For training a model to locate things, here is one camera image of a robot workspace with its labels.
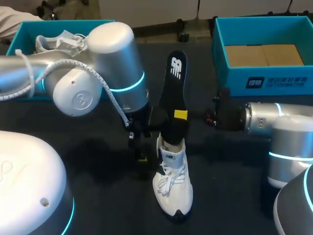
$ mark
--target shoe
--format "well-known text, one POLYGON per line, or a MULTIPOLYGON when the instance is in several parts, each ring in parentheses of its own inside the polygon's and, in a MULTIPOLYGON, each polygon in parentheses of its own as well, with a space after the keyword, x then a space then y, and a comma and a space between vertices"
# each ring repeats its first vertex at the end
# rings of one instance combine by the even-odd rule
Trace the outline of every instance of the shoe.
POLYGON ((86 37, 82 34, 72 34, 66 30, 55 38, 46 38, 42 35, 36 37, 36 52, 61 50, 71 56, 87 49, 86 37))
POLYGON ((184 219, 193 201, 189 179, 185 141, 167 144, 161 134, 156 141, 159 167, 153 178, 153 189, 161 208, 174 219, 184 219))

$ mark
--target blue box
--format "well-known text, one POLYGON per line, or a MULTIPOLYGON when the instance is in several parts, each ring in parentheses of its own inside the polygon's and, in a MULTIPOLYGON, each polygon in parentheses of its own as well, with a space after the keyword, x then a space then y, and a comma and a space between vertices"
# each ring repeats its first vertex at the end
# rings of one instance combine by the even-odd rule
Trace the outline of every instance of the blue box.
MULTIPOLYGON (((57 37, 64 30, 73 34, 89 33, 99 25, 114 22, 112 20, 88 20, 88 21, 29 21, 23 22, 17 31, 6 55, 15 55, 15 50, 20 49, 25 55, 31 55, 35 52, 35 40, 38 35, 45 37, 57 37)), ((42 83, 37 84, 37 89, 42 90, 42 83)), ((24 98, 22 100, 51 100, 47 96, 34 96, 33 98, 24 98)))
POLYGON ((230 88, 232 96, 313 94, 313 25, 308 17, 217 18, 212 50, 219 84, 230 88), (304 65, 229 65, 226 46, 277 44, 294 44, 304 65))

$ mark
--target glowing blue light ring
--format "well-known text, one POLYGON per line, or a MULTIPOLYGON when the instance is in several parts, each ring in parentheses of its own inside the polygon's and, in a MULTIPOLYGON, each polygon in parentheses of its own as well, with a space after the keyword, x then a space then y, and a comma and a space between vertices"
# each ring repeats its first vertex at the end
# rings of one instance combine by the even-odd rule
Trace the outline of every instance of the glowing blue light ring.
POLYGON ((125 92, 125 91, 129 91, 130 89, 138 86, 142 82, 144 77, 145 77, 145 72, 143 72, 143 74, 141 76, 141 79, 139 81, 137 81, 135 84, 131 85, 130 87, 123 88, 123 89, 110 89, 110 90, 111 90, 111 92, 125 92))
POLYGON ((280 117, 283 116, 284 114, 283 114, 283 112, 282 112, 282 107, 280 107, 280 104, 278 104, 278 103, 275 103, 275 104, 276 104, 276 106, 277 106, 277 108, 278 108, 279 116, 280 116, 280 117))
POLYGON ((72 214, 70 215, 70 218, 69 218, 69 221, 68 221, 68 223, 67 223, 67 226, 65 227, 65 229, 64 229, 63 233, 61 233, 61 235, 64 235, 64 234, 67 232, 67 230, 68 230, 68 228, 69 228, 69 225, 70 225, 71 222, 72 222, 72 219, 73 219, 73 216, 74 216, 74 208, 75 208, 75 201, 74 201, 74 198, 73 198, 72 214))
POLYGON ((308 183, 307 183, 309 169, 310 169, 310 167, 305 171, 303 184, 304 184, 305 197, 307 198, 308 204, 311 208, 311 211, 313 212, 313 204, 312 204, 312 201, 311 201, 310 196, 309 196, 308 183))
POLYGON ((288 156, 284 156, 284 155, 280 155, 280 154, 276 154, 276 153, 271 153, 271 152, 268 152, 268 154, 270 154, 273 157, 287 159, 287 160, 295 160, 295 161, 300 161, 300 162, 313 162, 313 158, 288 157, 288 156))
POLYGON ((42 87, 43 87, 44 92, 46 92, 46 91, 45 91, 44 79, 43 79, 43 80, 41 80, 41 85, 42 85, 42 87))

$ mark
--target cable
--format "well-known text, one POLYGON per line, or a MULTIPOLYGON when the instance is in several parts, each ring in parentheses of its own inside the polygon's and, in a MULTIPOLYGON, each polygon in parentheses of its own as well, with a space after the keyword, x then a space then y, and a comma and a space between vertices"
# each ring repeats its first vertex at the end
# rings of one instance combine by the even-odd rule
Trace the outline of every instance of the cable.
MULTIPOLYGON (((55 63, 53 63, 51 66, 49 66, 48 68, 45 69, 44 73, 42 75, 40 75, 36 80, 35 80, 35 84, 38 84, 39 82, 41 82, 41 80, 43 80, 49 73, 51 73, 53 70, 55 70, 56 68, 62 66, 62 65, 74 65, 77 67, 82 68, 84 71, 88 72, 89 74, 95 76, 95 78, 98 79, 98 81, 102 84, 103 88, 105 89, 105 91, 107 92, 113 106, 115 107, 115 109, 117 110, 117 112, 120 114, 120 116, 122 117, 124 124, 126 127, 128 127, 130 125, 129 120, 127 119, 126 115, 124 114, 123 110, 121 109, 121 107, 118 105, 113 93, 111 92, 109 86, 107 85, 107 83, 105 82, 105 80, 92 68, 90 68, 89 66, 87 66, 86 64, 79 62, 77 60, 71 60, 71 59, 62 59, 59 60, 55 63)), ((17 98, 27 92, 29 92, 32 89, 31 84, 28 85, 27 87, 21 89, 20 91, 14 92, 12 94, 8 94, 8 95, 0 95, 0 101, 5 101, 5 100, 10 100, 13 98, 17 98)))
POLYGON ((29 75, 29 80, 30 80, 30 90, 29 90, 28 97, 33 97, 35 93, 35 77, 34 77, 33 68, 31 67, 29 59, 22 53, 20 49, 16 49, 15 54, 17 56, 20 56, 26 64, 28 75, 29 75))

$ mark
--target insole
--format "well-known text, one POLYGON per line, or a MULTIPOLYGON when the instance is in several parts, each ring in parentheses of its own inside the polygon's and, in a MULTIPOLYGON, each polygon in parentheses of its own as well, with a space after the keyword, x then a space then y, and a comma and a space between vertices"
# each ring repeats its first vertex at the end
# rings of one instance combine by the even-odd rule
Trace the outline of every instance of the insole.
POLYGON ((161 130, 163 139, 177 145, 188 130, 187 108, 184 100, 184 84, 187 57, 182 51, 173 51, 167 58, 165 79, 159 107, 166 110, 168 121, 161 130))

